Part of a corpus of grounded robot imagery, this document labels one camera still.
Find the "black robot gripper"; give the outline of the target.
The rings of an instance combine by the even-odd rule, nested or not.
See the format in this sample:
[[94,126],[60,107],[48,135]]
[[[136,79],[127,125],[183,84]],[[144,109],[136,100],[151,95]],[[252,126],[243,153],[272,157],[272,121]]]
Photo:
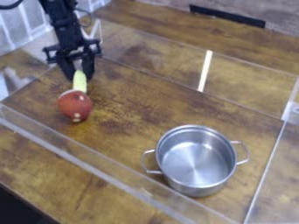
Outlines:
[[82,59],[83,72],[91,80],[95,73],[95,56],[102,54],[100,41],[86,38],[78,21],[51,21],[59,43],[43,48],[48,63],[58,63],[67,79],[75,74],[72,60]]

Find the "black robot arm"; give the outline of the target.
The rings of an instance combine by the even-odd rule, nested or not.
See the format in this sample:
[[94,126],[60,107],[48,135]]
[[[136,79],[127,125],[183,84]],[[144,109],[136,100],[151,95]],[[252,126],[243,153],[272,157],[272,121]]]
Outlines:
[[76,0],[39,0],[46,14],[51,19],[59,43],[43,48],[47,62],[60,66],[67,79],[74,80],[74,61],[82,60],[82,70],[91,80],[95,73],[95,56],[102,55],[100,40],[84,38],[80,21],[74,12]]

